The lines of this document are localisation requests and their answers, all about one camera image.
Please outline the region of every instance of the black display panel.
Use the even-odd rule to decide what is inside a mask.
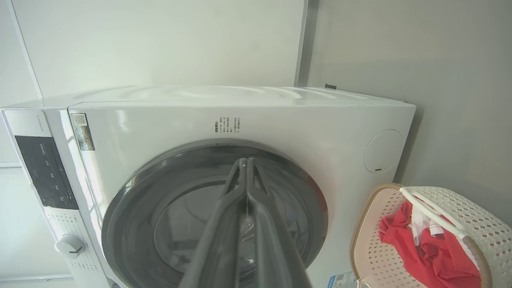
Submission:
[[[53,137],[15,136],[44,206],[78,209]]]

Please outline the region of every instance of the red clothing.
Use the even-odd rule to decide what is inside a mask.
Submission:
[[[394,216],[380,221],[380,241],[391,244],[403,266],[429,288],[480,287],[480,273],[452,233],[444,230],[437,238],[426,228],[420,246],[414,246],[411,223],[412,204],[407,201]]]

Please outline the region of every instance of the laundry basket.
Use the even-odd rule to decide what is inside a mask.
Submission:
[[[396,214],[405,201],[462,239],[476,260],[482,287],[512,287],[512,228],[448,189],[394,183],[377,187],[369,196],[354,230],[350,258],[358,287],[424,287],[405,270],[395,248],[379,239],[380,220]]]

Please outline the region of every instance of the white cloth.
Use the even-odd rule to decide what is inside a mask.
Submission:
[[[418,246],[421,243],[421,233],[425,228],[430,228],[430,235],[434,236],[437,234],[443,234],[443,228],[430,219],[425,213],[423,213],[418,207],[413,205],[413,211],[411,214],[411,224],[409,224],[413,233],[414,245]]]
[[[432,209],[437,215],[441,215],[441,213],[437,212],[435,209]],[[425,228],[430,228],[430,235],[439,235],[444,234],[443,227],[439,225],[434,220],[430,219],[425,213],[423,213],[419,208],[413,205],[413,211],[411,214],[411,224],[409,224],[409,227],[411,228],[411,231],[413,233],[413,239],[414,239],[414,245],[419,246],[421,244],[421,232],[425,230]],[[473,264],[475,264],[478,271],[480,271],[480,268],[478,268],[477,261],[475,259],[475,256],[471,253],[470,249],[467,247],[464,242],[462,242],[462,239],[455,236],[457,240],[459,241],[460,246],[466,252],[468,257],[471,259]]]

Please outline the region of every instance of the front-loading washing machine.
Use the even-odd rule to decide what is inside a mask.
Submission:
[[[119,87],[2,114],[81,287],[177,287],[233,163],[259,159],[314,288],[350,271],[367,194],[393,180],[415,106],[323,88]],[[240,225],[240,287],[254,283]]]

